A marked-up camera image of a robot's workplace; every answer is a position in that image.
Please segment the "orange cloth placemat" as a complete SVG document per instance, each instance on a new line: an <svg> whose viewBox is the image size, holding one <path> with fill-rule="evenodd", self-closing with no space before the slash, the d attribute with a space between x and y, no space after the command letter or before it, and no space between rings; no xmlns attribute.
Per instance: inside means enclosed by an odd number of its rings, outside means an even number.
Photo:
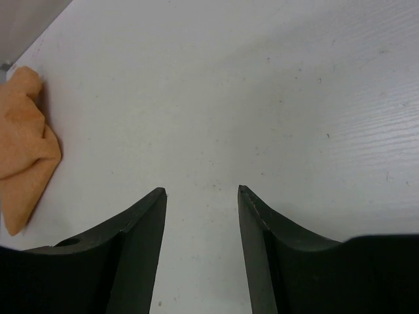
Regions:
<svg viewBox="0 0 419 314"><path fill-rule="evenodd" d="M1 85L1 213L11 236L21 232L62 159L56 135L37 107L40 76L19 67Z"/></svg>

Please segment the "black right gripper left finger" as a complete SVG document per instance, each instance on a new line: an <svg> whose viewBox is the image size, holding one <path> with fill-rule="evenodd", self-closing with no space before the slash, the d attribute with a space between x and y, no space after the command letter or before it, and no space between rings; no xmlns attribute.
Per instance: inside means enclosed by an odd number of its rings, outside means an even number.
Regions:
<svg viewBox="0 0 419 314"><path fill-rule="evenodd" d="M1 248L2 313L148 313L167 195L130 208L57 245Z"/></svg>

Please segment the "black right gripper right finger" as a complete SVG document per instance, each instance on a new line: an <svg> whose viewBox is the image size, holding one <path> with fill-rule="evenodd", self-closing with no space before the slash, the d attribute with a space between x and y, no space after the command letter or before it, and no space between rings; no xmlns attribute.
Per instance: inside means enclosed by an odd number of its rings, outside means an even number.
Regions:
<svg viewBox="0 0 419 314"><path fill-rule="evenodd" d="M417 313L418 236L339 242L270 208L246 186L238 213L254 313Z"/></svg>

